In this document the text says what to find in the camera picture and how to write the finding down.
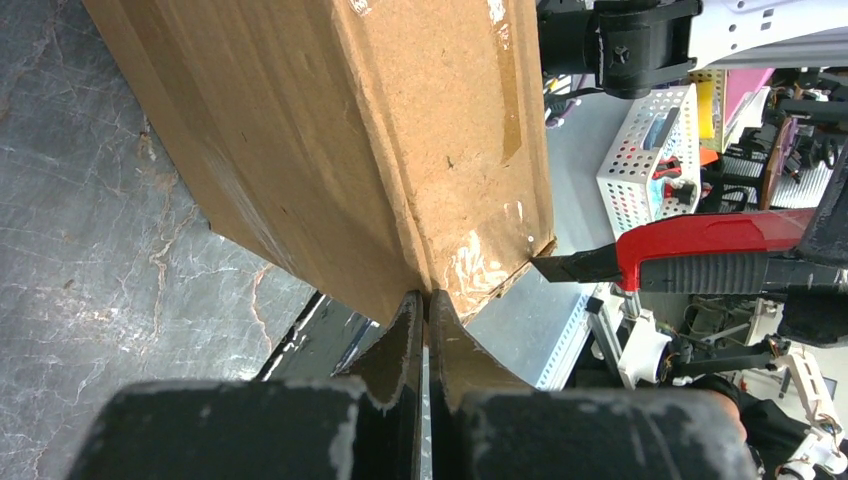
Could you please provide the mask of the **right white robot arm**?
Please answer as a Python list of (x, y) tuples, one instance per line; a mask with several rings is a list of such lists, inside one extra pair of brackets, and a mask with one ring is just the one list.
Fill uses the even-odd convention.
[[(847, 1), (595, 1), (591, 10), (538, 21), (542, 70), (592, 74), (596, 90), (640, 99), (660, 84), (746, 50), (847, 27)], [(847, 346), (847, 152), (795, 250), (840, 267), (838, 293), (789, 293), (782, 335), (820, 348)]]

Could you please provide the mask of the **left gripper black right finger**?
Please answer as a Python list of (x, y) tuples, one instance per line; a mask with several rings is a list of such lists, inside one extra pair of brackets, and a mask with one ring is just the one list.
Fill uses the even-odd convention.
[(719, 401), (688, 389), (534, 389), (429, 306), (432, 471), (437, 479), (753, 479)]

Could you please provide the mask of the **red box cutter knife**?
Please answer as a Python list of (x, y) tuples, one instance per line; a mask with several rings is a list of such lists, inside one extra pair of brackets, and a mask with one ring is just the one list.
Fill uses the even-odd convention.
[(551, 283), (614, 283), (628, 293), (787, 294), (810, 271), (791, 251), (813, 215), (811, 209), (679, 215), (606, 246), (531, 263)]

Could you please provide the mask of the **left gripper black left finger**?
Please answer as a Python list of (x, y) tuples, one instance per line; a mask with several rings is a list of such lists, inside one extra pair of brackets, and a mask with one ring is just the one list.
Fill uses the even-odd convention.
[(424, 305), (325, 378), (136, 383), (100, 411), (72, 479), (416, 479)]

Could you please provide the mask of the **brown cardboard box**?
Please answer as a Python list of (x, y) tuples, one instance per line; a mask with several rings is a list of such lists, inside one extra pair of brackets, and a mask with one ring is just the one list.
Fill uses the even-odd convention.
[(531, 1), (89, 1), (222, 236), (383, 325), (555, 244)]

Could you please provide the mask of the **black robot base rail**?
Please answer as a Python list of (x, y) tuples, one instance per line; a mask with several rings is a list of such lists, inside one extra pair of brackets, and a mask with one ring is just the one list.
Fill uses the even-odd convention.
[(254, 379), (333, 376), (383, 333), (377, 322), (316, 291)]

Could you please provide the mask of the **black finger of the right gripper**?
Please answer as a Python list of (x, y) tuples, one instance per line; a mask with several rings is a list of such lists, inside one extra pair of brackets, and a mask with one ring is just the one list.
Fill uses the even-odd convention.
[(778, 333), (818, 348), (847, 345), (847, 151), (835, 163), (800, 244), (791, 251), (810, 268), (788, 290)]

